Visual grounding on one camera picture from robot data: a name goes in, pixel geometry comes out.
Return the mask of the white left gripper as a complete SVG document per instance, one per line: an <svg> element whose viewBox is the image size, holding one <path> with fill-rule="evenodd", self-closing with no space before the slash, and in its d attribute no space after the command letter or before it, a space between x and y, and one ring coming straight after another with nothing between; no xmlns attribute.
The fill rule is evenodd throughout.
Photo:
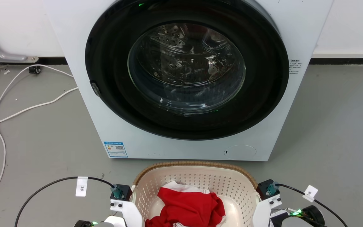
<svg viewBox="0 0 363 227"><path fill-rule="evenodd" d="M110 201L110 210L119 212L123 217L111 216L110 223L114 227L143 227L143 218L136 205L129 201Z"/></svg>

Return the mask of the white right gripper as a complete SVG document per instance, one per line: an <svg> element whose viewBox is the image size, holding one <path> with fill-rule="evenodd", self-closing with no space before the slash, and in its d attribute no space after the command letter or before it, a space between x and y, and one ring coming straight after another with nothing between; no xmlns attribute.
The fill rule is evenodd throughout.
<svg viewBox="0 0 363 227"><path fill-rule="evenodd" d="M274 195L259 202L252 216L252 227L268 227L271 210L280 205L280 195Z"/></svg>

